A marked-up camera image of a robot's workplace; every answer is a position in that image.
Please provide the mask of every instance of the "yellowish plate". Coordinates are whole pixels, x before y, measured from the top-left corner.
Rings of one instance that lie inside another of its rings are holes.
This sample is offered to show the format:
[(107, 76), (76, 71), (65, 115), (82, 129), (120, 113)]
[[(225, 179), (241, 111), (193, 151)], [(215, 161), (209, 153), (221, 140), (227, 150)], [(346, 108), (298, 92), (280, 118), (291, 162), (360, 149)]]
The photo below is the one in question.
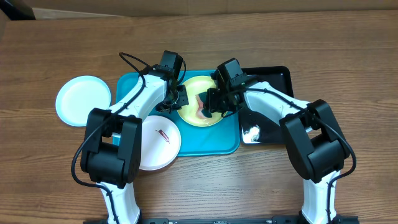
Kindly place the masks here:
[(185, 122), (196, 127), (207, 127), (223, 119), (221, 113), (212, 113), (212, 118), (199, 117), (197, 115), (199, 109), (197, 95), (207, 92), (208, 88), (216, 88), (214, 80), (208, 76), (197, 76), (188, 79), (183, 85), (185, 85), (187, 89), (189, 105), (182, 106), (177, 112)]

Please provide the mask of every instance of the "plate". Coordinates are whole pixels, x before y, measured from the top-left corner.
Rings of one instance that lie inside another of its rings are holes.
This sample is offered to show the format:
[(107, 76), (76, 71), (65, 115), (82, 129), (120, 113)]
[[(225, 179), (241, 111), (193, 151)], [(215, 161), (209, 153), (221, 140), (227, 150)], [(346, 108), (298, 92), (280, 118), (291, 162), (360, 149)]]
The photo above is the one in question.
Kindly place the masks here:
[(59, 118), (76, 127), (87, 124), (87, 117), (94, 108), (106, 110), (111, 104), (111, 91), (104, 81), (84, 75), (67, 82), (58, 92), (55, 110)]
[(182, 106), (182, 108), (177, 112), (185, 122), (196, 127), (207, 127), (214, 125), (223, 119), (221, 117), (221, 113), (212, 113), (211, 118), (200, 118), (197, 115), (199, 109), (197, 95), (203, 92), (207, 92), (208, 88), (216, 88), (216, 84), (214, 83), (214, 80), (211, 79), (211, 77), (193, 77), (185, 81), (183, 85), (185, 85), (187, 89), (189, 105)]
[(162, 116), (148, 116), (142, 123), (142, 170), (157, 170), (169, 165), (181, 148), (178, 127)]

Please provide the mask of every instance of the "wire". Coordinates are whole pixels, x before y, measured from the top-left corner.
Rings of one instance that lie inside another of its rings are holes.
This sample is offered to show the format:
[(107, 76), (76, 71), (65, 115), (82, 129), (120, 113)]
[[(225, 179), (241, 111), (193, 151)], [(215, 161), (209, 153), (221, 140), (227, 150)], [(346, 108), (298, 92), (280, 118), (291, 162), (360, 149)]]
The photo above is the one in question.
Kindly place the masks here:
[(182, 63), (184, 64), (184, 73), (182, 73), (182, 76), (181, 76), (180, 80), (177, 82), (177, 85), (181, 84), (182, 80), (184, 79), (185, 72), (187, 71), (187, 64), (185, 63), (184, 60), (182, 60)]
[(94, 131), (83, 141), (83, 143), (79, 146), (79, 148), (77, 149), (75, 156), (73, 156), (72, 159), (72, 165), (71, 165), (71, 173), (72, 173), (72, 177), (73, 180), (76, 181), (76, 183), (86, 186), (86, 187), (94, 187), (94, 188), (99, 188), (99, 189), (103, 189), (106, 192), (106, 195), (109, 197), (109, 201), (111, 202), (111, 210), (112, 210), (112, 214), (113, 214), (113, 218), (114, 221), (119, 224), (119, 219), (118, 216), (116, 215), (116, 209), (114, 206), (114, 201), (113, 201), (113, 197), (112, 197), (112, 192), (110, 191), (110, 189), (108, 189), (107, 187), (103, 186), (103, 185), (97, 185), (97, 184), (91, 184), (91, 183), (87, 183), (84, 181), (81, 181), (77, 176), (76, 176), (76, 172), (75, 172), (75, 167), (76, 167), (76, 162), (77, 159), (79, 157), (79, 154), (81, 153), (81, 151), (83, 150), (84, 145), (93, 137), (93, 135), (99, 131), (106, 123), (108, 123), (108, 121), (110, 121), (111, 119), (114, 119), (116, 117), (117, 114), (119, 114), (120, 112), (122, 112), (123, 110), (125, 110), (144, 90), (144, 88), (146, 87), (145, 83), (145, 78), (143, 76), (143, 74), (140, 73), (140, 71), (138, 70), (137, 67), (135, 67), (131, 62), (129, 62), (128, 60), (126, 60), (123, 55), (126, 55), (128, 57), (134, 58), (136, 60), (138, 60), (139, 62), (142, 62), (144, 65), (149, 66), (147, 63), (143, 62), (142, 60), (135, 58), (132, 55), (120, 52), (119, 56), (125, 61), (127, 62), (127, 64), (129, 64), (138, 74), (139, 76), (142, 78), (142, 86), (140, 87), (140, 89), (138, 90), (138, 92), (125, 104), (123, 104), (122, 107), (120, 107), (120, 109), (118, 109), (117, 111), (115, 111), (110, 117), (106, 118), (96, 129), (94, 129)]
[(356, 168), (356, 156), (355, 153), (353, 151), (353, 148), (350, 146), (350, 144), (348, 144), (348, 142), (340, 135), (336, 132), (336, 130), (334, 130), (331, 126), (329, 126), (328, 124), (326, 124), (324, 121), (322, 121), (321, 119), (319, 119), (317, 116), (315, 116), (313, 113), (309, 112), (308, 110), (304, 110), (304, 108), (297, 106), (295, 103), (289, 101), (288, 99), (284, 98), (283, 96), (279, 95), (278, 93), (274, 92), (274, 91), (270, 91), (267, 89), (258, 89), (258, 88), (245, 88), (242, 90), (235, 90), (235, 91), (231, 91), (225, 95), (223, 95), (220, 99), (222, 100), (223, 98), (227, 97), (228, 95), (232, 95), (235, 93), (244, 93), (246, 91), (260, 91), (263, 93), (269, 93), (272, 94), (276, 97), (278, 97), (279, 99), (281, 99), (282, 101), (284, 101), (285, 103), (287, 103), (289, 106), (296, 108), (300, 111), (304, 111), (306, 114), (309, 114), (318, 124), (326, 127), (327, 129), (329, 129), (331, 132), (333, 132), (333, 134), (335, 134), (338, 138), (338, 140), (340, 142), (342, 142), (349, 150), (349, 153), (351, 154), (351, 157), (353, 159), (353, 165), (351, 166), (351, 169), (347, 172), (345, 172), (344, 174), (338, 175), (337, 177), (333, 178), (330, 180), (330, 182), (328, 183), (328, 193), (327, 193), (327, 200), (326, 200), (326, 212), (328, 215), (328, 223), (332, 224), (331, 222), (331, 218), (330, 218), (330, 195), (331, 195), (331, 188), (333, 186), (333, 183), (343, 177), (346, 177), (350, 174), (352, 174)]

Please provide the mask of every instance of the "blue tray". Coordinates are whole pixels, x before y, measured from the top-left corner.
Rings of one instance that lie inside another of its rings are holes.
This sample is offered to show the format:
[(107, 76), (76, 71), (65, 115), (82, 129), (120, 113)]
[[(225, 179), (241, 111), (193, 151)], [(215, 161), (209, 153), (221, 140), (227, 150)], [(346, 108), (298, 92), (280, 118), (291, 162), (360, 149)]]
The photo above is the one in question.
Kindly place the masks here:
[[(210, 76), (214, 70), (190, 70), (185, 74), (183, 81), (189, 78), (206, 75)], [(116, 87), (116, 102), (120, 101), (136, 85), (137, 73), (123, 75)], [(239, 147), (238, 114), (222, 119), (219, 123), (199, 128), (186, 123), (176, 111), (160, 113), (153, 109), (149, 115), (164, 116), (177, 125), (181, 133), (181, 148), (178, 156), (209, 156), (231, 154)], [(119, 139), (114, 138), (113, 144), (118, 145)]]

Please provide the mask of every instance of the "round white plate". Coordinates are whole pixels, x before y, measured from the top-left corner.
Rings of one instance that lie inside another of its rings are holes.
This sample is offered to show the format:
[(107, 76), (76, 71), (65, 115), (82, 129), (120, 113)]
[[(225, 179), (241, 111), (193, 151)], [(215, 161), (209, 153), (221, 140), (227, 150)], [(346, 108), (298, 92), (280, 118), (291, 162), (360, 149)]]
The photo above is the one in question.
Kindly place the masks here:
[(169, 165), (181, 147), (178, 127), (162, 116), (148, 116), (142, 123), (142, 170), (157, 170)]
[(85, 75), (67, 82), (58, 92), (55, 109), (60, 119), (72, 126), (87, 124), (94, 108), (106, 110), (111, 104), (111, 91), (104, 81)]

